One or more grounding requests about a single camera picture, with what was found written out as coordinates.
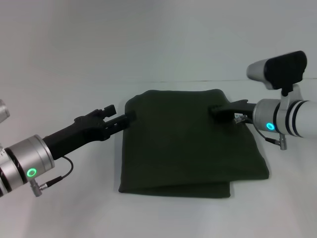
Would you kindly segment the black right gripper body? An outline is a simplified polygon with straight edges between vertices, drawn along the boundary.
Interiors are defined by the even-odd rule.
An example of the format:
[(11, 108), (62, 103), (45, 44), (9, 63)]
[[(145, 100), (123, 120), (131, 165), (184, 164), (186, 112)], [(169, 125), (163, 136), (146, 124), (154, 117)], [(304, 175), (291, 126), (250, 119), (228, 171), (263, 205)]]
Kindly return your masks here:
[(232, 121), (235, 118), (235, 114), (245, 115), (248, 120), (252, 121), (255, 107), (256, 104), (248, 103), (248, 100), (239, 100), (227, 103), (221, 106), (221, 121)]

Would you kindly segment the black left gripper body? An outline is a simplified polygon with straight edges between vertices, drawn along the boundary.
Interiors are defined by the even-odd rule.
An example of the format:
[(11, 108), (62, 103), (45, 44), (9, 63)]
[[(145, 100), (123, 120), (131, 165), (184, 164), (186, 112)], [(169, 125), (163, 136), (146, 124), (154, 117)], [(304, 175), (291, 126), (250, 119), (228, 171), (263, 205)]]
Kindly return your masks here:
[(105, 141), (106, 117), (99, 117), (100, 110), (74, 119), (74, 123), (54, 134), (46, 136), (43, 141), (48, 146), (52, 157), (57, 160), (70, 152), (93, 141)]

